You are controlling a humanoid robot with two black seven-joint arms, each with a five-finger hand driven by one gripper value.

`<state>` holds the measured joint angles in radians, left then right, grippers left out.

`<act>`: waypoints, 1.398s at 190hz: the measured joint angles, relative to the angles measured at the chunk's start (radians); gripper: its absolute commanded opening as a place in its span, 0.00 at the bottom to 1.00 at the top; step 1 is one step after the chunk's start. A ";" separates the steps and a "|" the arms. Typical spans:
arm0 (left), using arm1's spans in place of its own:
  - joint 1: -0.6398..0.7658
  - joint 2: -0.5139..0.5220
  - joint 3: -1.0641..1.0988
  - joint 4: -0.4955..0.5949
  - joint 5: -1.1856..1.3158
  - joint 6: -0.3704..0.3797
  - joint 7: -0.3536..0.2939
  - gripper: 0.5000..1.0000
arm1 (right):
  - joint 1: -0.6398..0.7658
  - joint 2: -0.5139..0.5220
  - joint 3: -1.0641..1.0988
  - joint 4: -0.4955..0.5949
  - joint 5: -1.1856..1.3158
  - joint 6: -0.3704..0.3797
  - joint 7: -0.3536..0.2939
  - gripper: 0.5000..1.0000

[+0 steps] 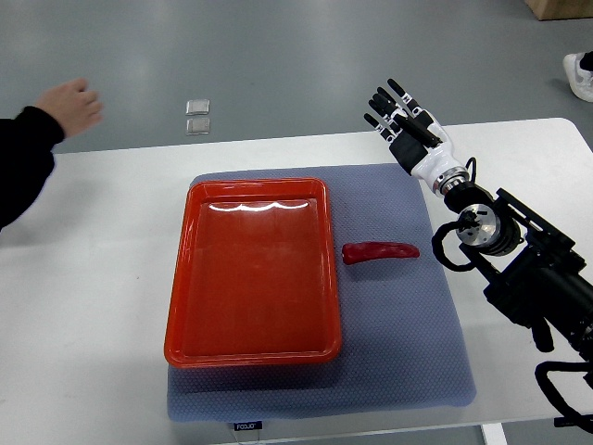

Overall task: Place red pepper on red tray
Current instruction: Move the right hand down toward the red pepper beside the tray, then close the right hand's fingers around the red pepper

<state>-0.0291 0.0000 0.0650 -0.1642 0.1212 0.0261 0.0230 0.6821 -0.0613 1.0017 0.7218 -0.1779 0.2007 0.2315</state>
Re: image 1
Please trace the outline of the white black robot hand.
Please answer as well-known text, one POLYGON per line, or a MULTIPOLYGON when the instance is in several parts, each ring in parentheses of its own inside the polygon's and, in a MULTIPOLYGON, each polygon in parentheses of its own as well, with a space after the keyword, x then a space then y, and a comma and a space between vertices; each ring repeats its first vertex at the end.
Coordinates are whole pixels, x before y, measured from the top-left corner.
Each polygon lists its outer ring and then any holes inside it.
POLYGON ((386 142, 391 142, 389 150, 404 171, 425 181, 443 181, 448 171, 463 171, 463 165, 453 156, 452 141, 434 116, 394 79, 389 78, 387 84, 411 114, 383 87, 377 88, 368 104, 390 128, 399 126, 399 132, 393 133, 368 113, 363 118, 386 142))

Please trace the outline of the black sleeved forearm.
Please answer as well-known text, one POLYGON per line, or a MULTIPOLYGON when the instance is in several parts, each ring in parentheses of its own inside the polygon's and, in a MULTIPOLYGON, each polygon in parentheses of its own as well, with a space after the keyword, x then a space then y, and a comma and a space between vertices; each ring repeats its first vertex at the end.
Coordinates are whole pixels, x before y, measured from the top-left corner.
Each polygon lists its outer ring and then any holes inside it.
POLYGON ((45 111, 25 107, 1 120, 1 226, 18 219, 37 199, 55 168, 53 148, 65 139, 45 111))

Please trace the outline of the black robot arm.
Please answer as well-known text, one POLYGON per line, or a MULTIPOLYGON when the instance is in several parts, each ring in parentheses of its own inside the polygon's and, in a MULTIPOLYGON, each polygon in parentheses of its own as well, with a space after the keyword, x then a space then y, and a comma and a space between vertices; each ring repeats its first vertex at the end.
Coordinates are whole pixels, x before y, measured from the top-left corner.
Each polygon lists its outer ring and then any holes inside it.
POLYGON ((542 352, 557 330, 592 368, 592 285, 574 241, 504 189, 475 181, 475 160, 459 162, 447 132, 395 80, 373 94, 364 119, 411 177, 424 181, 456 214, 432 238, 436 259, 453 272, 477 270, 487 301, 529 329, 542 352))

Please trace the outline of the person's bare hand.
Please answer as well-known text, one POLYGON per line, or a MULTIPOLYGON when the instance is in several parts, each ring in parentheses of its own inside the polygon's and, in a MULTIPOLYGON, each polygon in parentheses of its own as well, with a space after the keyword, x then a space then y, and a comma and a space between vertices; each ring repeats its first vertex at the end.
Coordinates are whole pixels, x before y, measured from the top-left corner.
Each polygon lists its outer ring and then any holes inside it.
POLYGON ((43 92, 33 104, 52 117, 66 138, 82 134, 103 119, 97 91, 84 78, 76 78, 43 92))

